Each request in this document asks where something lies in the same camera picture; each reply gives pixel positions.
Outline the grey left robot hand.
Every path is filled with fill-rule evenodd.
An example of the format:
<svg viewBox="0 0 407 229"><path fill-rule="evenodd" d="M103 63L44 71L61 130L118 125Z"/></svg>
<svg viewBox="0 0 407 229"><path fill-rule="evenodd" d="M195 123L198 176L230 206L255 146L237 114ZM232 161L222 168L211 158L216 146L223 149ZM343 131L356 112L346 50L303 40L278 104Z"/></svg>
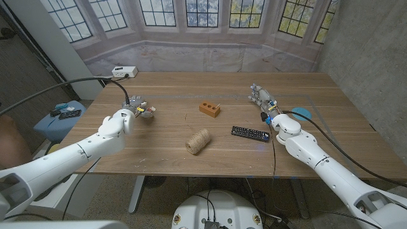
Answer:
<svg viewBox="0 0 407 229"><path fill-rule="evenodd" d="M152 118L156 108L153 106L148 107L148 103L141 97L133 95L129 98L129 104L126 102L122 103L123 109L131 110L136 116L141 116L143 118Z"/></svg>

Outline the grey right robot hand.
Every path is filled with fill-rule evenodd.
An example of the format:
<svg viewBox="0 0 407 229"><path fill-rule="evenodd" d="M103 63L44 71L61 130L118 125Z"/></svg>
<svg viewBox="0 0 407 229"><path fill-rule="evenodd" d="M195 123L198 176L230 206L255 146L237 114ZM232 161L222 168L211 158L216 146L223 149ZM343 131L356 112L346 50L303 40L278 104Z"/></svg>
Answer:
<svg viewBox="0 0 407 229"><path fill-rule="evenodd" d="M262 112L266 113L271 118L280 114L280 110L277 107L277 101L267 90L256 84L251 86L251 90L252 95L249 96L249 99L257 104Z"/></svg>

